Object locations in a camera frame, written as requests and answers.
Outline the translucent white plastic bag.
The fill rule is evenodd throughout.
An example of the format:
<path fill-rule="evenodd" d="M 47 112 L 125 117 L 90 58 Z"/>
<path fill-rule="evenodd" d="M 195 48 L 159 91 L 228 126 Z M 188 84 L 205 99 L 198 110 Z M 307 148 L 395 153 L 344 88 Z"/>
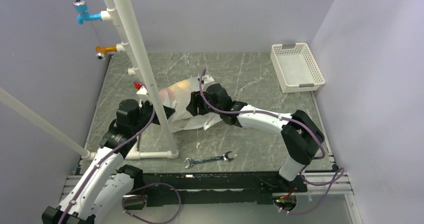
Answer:
<path fill-rule="evenodd" d="M 199 91 L 199 78 L 191 77 L 181 80 L 159 91 L 162 104 L 175 110 L 168 118 L 171 132 L 204 129 L 207 130 L 222 121 L 215 113 L 193 116 L 187 111 L 191 93 Z"/>

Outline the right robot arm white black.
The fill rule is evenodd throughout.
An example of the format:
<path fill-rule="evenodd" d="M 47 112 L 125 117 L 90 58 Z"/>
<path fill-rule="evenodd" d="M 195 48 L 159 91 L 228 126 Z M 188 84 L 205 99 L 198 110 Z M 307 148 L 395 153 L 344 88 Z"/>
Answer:
<path fill-rule="evenodd" d="M 206 90 L 193 91 L 186 110 L 194 117 L 214 113 L 230 126 L 280 135 L 288 151 L 275 178 L 276 187 L 282 192 L 295 185 L 295 178 L 313 160 L 323 159 L 326 155 L 324 134 L 305 111 L 277 113 L 256 108 L 246 102 L 232 100 L 219 83 Z"/>

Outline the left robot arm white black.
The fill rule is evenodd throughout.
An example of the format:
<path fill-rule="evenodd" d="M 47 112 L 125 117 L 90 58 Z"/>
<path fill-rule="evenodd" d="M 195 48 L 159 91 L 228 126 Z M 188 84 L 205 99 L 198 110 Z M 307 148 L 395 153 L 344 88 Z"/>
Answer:
<path fill-rule="evenodd" d="M 137 137 L 152 123 L 159 121 L 149 101 L 121 101 L 89 168 L 57 207 L 45 209 L 42 222 L 98 224 L 126 192 L 139 193 L 144 187 L 143 171 L 120 164 L 137 143 Z"/>

